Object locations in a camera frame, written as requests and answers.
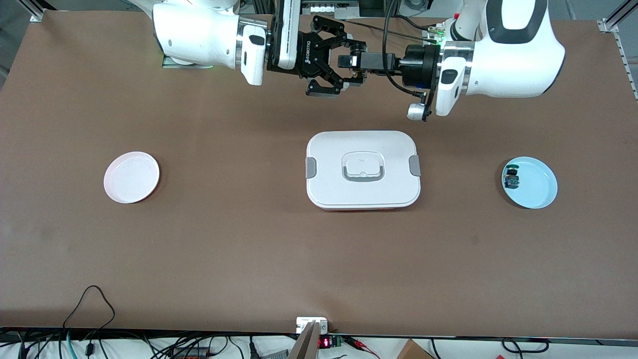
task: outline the white container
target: white container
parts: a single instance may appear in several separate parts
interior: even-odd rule
[[[306,151],[308,197],[325,210],[409,206],[421,191],[419,156],[399,131],[316,134]]]
[[[160,166],[144,152],[117,157],[104,174],[104,191],[115,202],[135,203],[148,197],[160,180]]]

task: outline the black cable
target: black cable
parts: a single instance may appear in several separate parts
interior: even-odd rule
[[[516,347],[516,350],[511,350],[510,348],[508,348],[505,345],[505,342],[510,342],[514,344],[514,346]],[[538,350],[521,350],[521,347],[518,345],[516,340],[512,338],[503,338],[503,340],[501,340],[501,346],[503,346],[503,349],[507,350],[508,352],[512,354],[518,354],[521,359],[523,359],[523,353],[527,353],[527,354],[545,353],[549,349],[549,342],[543,342],[543,343],[545,344],[545,347]]]
[[[104,358],[108,359],[107,351],[104,350],[104,345],[102,345],[102,338],[98,338],[98,342],[100,343],[100,348],[102,348],[102,354],[104,354]]]
[[[86,292],[88,292],[88,290],[90,288],[95,288],[100,292],[100,295],[102,295],[102,299],[104,300],[104,302],[108,305],[108,307],[111,310],[111,319],[109,319],[106,323],[104,323],[101,327],[99,327],[97,330],[95,330],[94,332],[104,328],[105,326],[109,325],[113,319],[115,319],[115,309],[113,308],[113,306],[111,305],[111,303],[108,301],[107,297],[104,295],[104,292],[102,291],[102,288],[92,284],[88,287],[86,287],[86,289],[84,289],[84,292],[82,293],[82,296],[80,297],[80,301],[76,304],[75,308],[73,308],[73,310],[69,313],[68,316],[66,316],[66,319],[64,320],[64,322],[62,322],[62,328],[66,328],[66,322],[69,320],[69,318],[75,314],[75,311],[78,310],[78,308],[80,307],[80,304],[82,303],[82,300],[84,299],[84,295],[86,295]]]
[[[259,353],[257,353],[257,348],[255,347],[255,343],[253,342],[253,336],[250,336],[248,348],[250,348],[250,359],[260,359]]]
[[[383,29],[380,28],[380,27],[364,24],[362,22],[356,22],[356,21],[352,21],[352,20],[344,20],[344,22],[347,22],[347,23],[353,24],[353,25],[364,26],[364,27],[367,27],[369,29],[383,31]],[[412,36],[412,35],[403,34],[403,33],[397,33],[396,31],[388,30],[388,34],[393,34],[393,35],[396,35],[396,36],[403,36],[405,38],[411,38],[411,39],[414,39],[414,40],[425,41],[425,42],[429,42],[429,43],[436,43],[436,40],[432,40],[432,39],[428,39],[428,38],[424,38],[424,37]]]
[[[149,346],[149,348],[151,349],[151,352],[153,353],[153,355],[155,355],[155,353],[157,353],[157,348],[155,348],[152,344],[151,341],[149,341],[149,339],[146,337],[146,333],[142,332],[142,336],[144,337],[144,341],[146,342],[146,344]]]
[[[60,336],[57,338],[57,353],[60,355],[60,359],[62,358],[62,335],[64,334],[64,329],[60,330]]]
[[[434,339],[430,339],[430,341],[432,342],[432,350],[434,350],[434,355],[436,355],[436,359],[441,359],[441,356],[438,354],[438,351],[436,350],[436,344],[434,343]]]
[[[414,27],[415,29],[421,30],[421,31],[427,31],[427,29],[429,29],[431,26],[436,26],[436,24],[425,25],[425,26],[417,25],[417,23],[412,21],[412,20],[410,20],[409,17],[404,16],[404,15],[400,15],[400,14],[397,14],[394,17],[397,17],[399,19],[405,20],[405,22],[410,24],[412,27]]]
[[[184,338],[184,337],[179,337],[179,338],[175,341],[175,343],[173,343],[173,344],[171,344],[171,345],[169,345],[169,346],[165,347],[165,348],[164,348],[164,349],[162,349],[162,350],[159,350],[156,354],[154,354],[154,355],[151,357],[151,359],[159,359],[159,358],[161,358],[162,356],[168,356],[168,353],[169,353],[169,352],[174,351],[174,348],[176,348],[176,347],[180,346],[181,344],[188,343],[190,340],[191,340],[191,339],[190,339],[189,337],[186,337],[186,338]]]
[[[175,357],[179,356],[181,353],[184,353],[184,356],[190,356],[189,354],[191,353],[191,351],[193,349],[195,349],[196,346],[199,345],[199,343],[206,339],[205,338],[199,338],[199,339],[195,339],[194,342],[192,342],[191,344],[188,344],[187,346],[183,347],[179,352],[177,352],[172,358],[175,359]]]
[[[22,338],[22,335],[20,334],[20,332],[17,332],[17,333],[18,333],[18,337],[20,338],[20,347],[18,348],[18,359],[23,359],[22,355],[24,354],[24,338]]]
[[[42,347],[38,348],[38,352],[36,353],[36,356],[33,357],[33,359],[39,359],[40,357],[40,353],[42,353],[42,351],[44,350],[44,348],[47,347],[47,344],[51,341],[51,339],[53,339],[53,337],[55,337],[55,335],[51,335],[51,337],[49,337],[47,339],[47,341],[44,342],[44,345],[42,345]]]
[[[231,344],[233,344],[234,346],[236,346],[236,347],[237,347],[237,349],[239,349],[239,354],[241,354],[241,359],[245,359],[245,358],[244,358],[244,351],[242,351],[242,349],[241,349],[241,348],[240,348],[237,344],[235,344],[235,342],[233,341],[233,338],[230,338],[230,337],[229,337],[229,338],[228,338],[228,340],[230,341],[230,343],[231,343]]]
[[[37,342],[33,342],[31,343],[28,347],[27,347],[27,351],[29,351],[29,349],[33,348],[35,345],[38,345],[38,348],[40,347],[40,343],[42,342],[42,338],[38,339]]]
[[[383,41],[381,42],[381,58],[383,62],[383,72],[385,72],[385,76],[390,80],[390,83],[401,90],[402,92],[407,93],[408,95],[412,95],[414,97],[423,98],[423,93],[418,91],[410,91],[402,86],[400,86],[396,81],[390,76],[390,72],[388,71],[388,58],[387,58],[387,42],[388,42],[388,25],[390,24],[390,9],[393,9],[396,6],[397,0],[392,0],[388,10],[385,12],[385,22],[383,25]]]
[[[214,354],[211,353],[211,356],[216,356],[216,355],[220,354],[222,351],[224,351],[224,349],[226,349],[226,347],[228,346],[228,337],[225,337],[225,338],[226,338],[226,344],[224,344],[224,347],[221,348],[221,350],[218,351],[217,353],[214,353]]]

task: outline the light blue plate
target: light blue plate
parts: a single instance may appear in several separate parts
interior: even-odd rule
[[[518,188],[505,188],[508,165],[519,166]],[[552,170],[542,161],[532,157],[517,157],[507,162],[501,175],[501,186],[512,201],[534,210],[550,205],[558,193],[558,182]]]

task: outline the robotic arm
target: robotic arm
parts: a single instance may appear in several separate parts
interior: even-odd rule
[[[457,19],[428,30],[428,44],[409,45],[403,58],[368,52],[365,42],[347,34],[344,24],[315,16],[308,33],[298,32],[300,0],[282,0],[270,30],[264,21],[232,13],[235,0],[165,0],[155,4],[152,20],[162,51],[181,64],[240,68],[249,84],[260,85],[263,67],[308,80],[309,96],[336,97],[360,86],[369,73],[400,76],[421,98],[408,118],[427,119],[436,92],[436,113],[450,113],[460,95],[533,97],[544,93],[560,73],[565,49],[549,22],[547,0],[464,0]],[[329,33],[324,38],[319,33]],[[345,46],[338,66],[330,51]],[[315,78],[325,79],[321,86]]]
[[[491,97],[541,95],[565,60],[547,0],[466,0],[458,19],[445,21],[443,28],[436,102],[440,116],[452,109],[456,91]]]
[[[251,85],[263,79],[265,21],[235,15],[235,0],[166,0],[152,10],[159,47],[181,65],[240,69]]]

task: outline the brown table surface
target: brown table surface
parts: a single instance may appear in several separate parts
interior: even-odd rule
[[[0,100],[0,325],[59,326],[97,284],[120,328],[290,332],[321,315],[343,333],[638,339],[638,107],[611,34],[554,28],[567,60],[546,94],[464,96],[416,123],[382,77],[336,100],[276,73],[252,87],[226,68],[162,69],[143,13],[48,11]],[[347,30],[380,50],[379,32]],[[415,140],[414,205],[310,202],[308,140],[363,129]],[[161,183],[117,204],[104,171],[134,150]],[[558,177],[544,210],[504,198],[498,175],[521,155]],[[108,317],[91,292],[70,325]]]

